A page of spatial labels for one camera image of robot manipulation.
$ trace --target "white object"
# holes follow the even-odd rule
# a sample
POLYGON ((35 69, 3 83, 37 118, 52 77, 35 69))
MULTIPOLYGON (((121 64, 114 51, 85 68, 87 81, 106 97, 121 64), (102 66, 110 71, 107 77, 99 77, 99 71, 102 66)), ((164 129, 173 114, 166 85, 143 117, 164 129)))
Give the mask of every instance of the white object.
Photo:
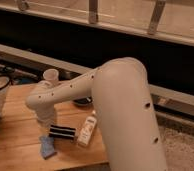
POLYGON ((47 69, 43 73, 43 78, 51 82, 53 86, 57 86, 59 84, 59 71, 56 69, 47 69))
POLYGON ((56 103, 92 95, 112 171, 168 171, 147 73, 138 60, 111 60, 55 88, 38 86, 26 100, 37 115, 56 103))
POLYGON ((97 124, 97 119, 94 116, 88 116, 82 126, 77 143, 82 146, 88 146, 94 129, 97 124))

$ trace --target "glass panel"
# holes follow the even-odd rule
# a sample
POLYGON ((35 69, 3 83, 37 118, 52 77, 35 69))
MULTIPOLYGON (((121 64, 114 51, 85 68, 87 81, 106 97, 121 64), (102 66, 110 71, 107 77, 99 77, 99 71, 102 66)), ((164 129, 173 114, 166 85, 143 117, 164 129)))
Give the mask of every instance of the glass panel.
POLYGON ((88 18, 89 0, 26 0, 26 2, 32 11, 88 18))
POLYGON ((168 0, 158 31, 194 38, 194 0, 168 0))
POLYGON ((154 0, 99 0, 99 21, 147 29, 154 0))

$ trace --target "white cup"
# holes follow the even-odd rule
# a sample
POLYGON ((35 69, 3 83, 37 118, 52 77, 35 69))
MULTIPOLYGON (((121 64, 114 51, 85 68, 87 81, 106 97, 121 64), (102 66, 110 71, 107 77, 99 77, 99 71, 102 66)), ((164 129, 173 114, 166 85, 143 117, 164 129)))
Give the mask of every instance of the white cup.
POLYGON ((43 78, 53 84, 53 86, 57 86, 59 84, 59 71, 56 69, 47 69, 43 73, 43 78))

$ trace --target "black wall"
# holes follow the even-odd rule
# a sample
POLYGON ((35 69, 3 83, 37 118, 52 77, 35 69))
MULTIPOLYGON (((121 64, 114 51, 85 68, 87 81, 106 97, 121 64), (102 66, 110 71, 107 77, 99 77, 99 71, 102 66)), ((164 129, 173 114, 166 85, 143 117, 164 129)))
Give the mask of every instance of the black wall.
POLYGON ((0 43, 88 67, 135 57, 151 84, 194 95, 194 47, 5 11, 0 43))

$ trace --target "black dot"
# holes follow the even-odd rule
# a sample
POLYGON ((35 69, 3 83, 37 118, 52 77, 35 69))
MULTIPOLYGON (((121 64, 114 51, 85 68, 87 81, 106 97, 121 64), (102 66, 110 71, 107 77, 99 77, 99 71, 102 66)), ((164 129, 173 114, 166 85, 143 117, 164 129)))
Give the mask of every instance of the black dot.
POLYGON ((158 143, 158 141, 159 141, 159 138, 155 138, 153 143, 156 144, 156 143, 158 143))
POLYGON ((145 108, 148 109, 150 107, 150 103, 145 104, 145 108))

